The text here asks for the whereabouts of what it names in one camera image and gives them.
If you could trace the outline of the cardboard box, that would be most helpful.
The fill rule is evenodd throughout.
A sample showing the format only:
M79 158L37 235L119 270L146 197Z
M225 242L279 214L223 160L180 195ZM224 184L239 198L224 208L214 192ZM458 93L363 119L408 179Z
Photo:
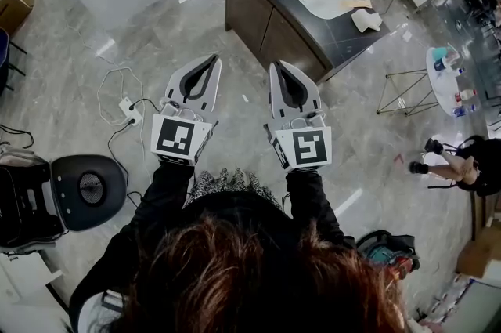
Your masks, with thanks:
M13 35L34 8L35 0L0 0L0 28Z
M456 271L491 281L501 281L501 229L485 227L458 256Z

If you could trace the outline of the black stool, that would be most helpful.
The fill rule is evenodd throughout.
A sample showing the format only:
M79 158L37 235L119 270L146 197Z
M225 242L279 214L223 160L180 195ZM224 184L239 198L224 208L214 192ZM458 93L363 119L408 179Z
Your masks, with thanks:
M79 232L100 226L123 207L126 180L119 164L98 154L60 157L50 163L52 192L63 225Z

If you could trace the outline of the white power strip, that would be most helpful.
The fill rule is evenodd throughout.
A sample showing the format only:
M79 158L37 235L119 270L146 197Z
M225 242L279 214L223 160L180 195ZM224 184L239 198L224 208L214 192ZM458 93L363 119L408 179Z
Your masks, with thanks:
M132 104L132 101L126 96L118 104L123 115L125 116L125 123L132 126L138 126L142 121L140 111Z

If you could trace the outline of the black backpack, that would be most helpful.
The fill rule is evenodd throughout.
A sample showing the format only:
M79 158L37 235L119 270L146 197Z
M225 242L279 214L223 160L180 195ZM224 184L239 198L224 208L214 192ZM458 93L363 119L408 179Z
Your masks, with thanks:
M50 163L33 151L0 146L0 253L26 255L51 248L66 231Z

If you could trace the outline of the blue chair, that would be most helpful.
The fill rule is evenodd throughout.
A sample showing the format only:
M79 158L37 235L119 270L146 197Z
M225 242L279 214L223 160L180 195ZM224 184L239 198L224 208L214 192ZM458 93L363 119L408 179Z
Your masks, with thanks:
M0 96L6 89L13 91L13 88L8 85L9 70L16 71L24 77L26 76L21 69L10 62L9 56L11 46L24 55L27 55L24 49L11 41L9 33L0 27Z

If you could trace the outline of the white folded towel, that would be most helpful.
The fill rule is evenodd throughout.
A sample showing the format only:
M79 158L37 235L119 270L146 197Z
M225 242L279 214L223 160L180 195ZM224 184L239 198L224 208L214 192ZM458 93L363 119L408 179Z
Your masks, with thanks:
M361 33L368 30L380 31L380 26L383 23L378 13L368 13L365 9L355 11L351 15L351 19Z

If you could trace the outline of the dark vanity cabinet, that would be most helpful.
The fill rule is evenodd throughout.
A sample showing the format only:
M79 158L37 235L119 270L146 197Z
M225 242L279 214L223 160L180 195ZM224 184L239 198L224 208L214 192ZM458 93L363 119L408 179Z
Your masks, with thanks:
M312 15L298 0L225 0L225 28L235 31L259 63L285 60L322 83L389 33L363 33L354 10L332 20Z

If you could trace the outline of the person's speckled skirt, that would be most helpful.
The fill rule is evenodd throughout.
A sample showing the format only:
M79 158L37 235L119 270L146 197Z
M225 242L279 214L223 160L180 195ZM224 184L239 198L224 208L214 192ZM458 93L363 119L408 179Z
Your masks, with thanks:
M232 173L223 168L217 176L208 171L202 171L193 177L193 183L188 190L184 207L208 194L236 192L238 194L257 194L278 208L282 208L272 191L262 185L253 172L236 168Z

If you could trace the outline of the person's black top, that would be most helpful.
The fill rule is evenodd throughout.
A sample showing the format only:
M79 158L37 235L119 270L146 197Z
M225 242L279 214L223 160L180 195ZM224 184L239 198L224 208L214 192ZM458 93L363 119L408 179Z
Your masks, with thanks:
M234 226L257 226L276 244L291 244L294 237L304 231L294 222L292 215L287 216L263 197L236 192L208 194L185 207L183 205L175 223L167 228L154 226L142 231L130 221L113 236L103 256L72 294L69 305L71 327L77 328L81 310L91 297L108 288L122 289L132 281L139 264L140 248L154 250L164 233L189 225L203 215L214 216Z

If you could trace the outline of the teal and red vacuum cleaner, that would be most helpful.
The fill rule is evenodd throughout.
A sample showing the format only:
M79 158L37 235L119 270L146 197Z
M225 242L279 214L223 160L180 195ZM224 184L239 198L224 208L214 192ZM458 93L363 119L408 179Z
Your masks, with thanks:
M415 237L393 235L386 230L375 230L356 242L360 255L374 265L384 267L396 280L403 280L420 268Z

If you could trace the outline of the white round side table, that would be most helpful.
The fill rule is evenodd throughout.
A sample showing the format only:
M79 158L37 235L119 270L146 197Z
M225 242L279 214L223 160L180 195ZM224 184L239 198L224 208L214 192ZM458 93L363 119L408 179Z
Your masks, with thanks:
M400 113L411 117L439 107L453 117L452 109L463 104L474 104L477 112L479 106L474 103L477 95L462 103L455 100L455 94L464 90L460 88L458 80L466 73L466 68L460 52L452 45L447 46L454 50L446 57L451 65L450 71L437 72L434 69L431 50L437 47L430 47L426 50L424 65L420 69L386 74L376 114Z

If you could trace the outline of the clear water bottle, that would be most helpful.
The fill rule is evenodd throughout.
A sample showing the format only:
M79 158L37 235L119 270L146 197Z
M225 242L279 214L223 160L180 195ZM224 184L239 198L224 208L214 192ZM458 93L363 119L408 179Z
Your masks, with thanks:
M474 104L463 104L452 109L452 116L455 118L460 118L468 114L474 113L477 107Z

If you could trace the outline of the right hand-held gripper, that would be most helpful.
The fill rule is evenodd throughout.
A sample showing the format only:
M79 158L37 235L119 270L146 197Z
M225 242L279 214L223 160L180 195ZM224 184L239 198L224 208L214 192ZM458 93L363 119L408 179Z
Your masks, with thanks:
M282 169L311 171L330 165L332 128L325 124L325 113L318 110L316 83L301 69L277 60L269 67L269 89L272 118L290 118L264 124ZM310 110L315 111L296 116L298 111Z

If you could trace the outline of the person's left forearm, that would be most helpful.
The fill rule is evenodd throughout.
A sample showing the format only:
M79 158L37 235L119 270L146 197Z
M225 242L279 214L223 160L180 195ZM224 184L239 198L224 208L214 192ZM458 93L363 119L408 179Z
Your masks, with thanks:
M161 162L130 224L142 231L173 225L186 202L194 170L193 166Z

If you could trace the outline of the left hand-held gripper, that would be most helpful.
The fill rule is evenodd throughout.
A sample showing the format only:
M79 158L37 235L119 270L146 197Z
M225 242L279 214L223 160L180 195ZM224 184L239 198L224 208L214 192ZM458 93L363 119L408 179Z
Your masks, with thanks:
M221 71L219 55L211 54L192 60L171 76L165 90L169 100L153 115L150 152L160 161L196 165L218 125L217 118L205 111L214 109Z

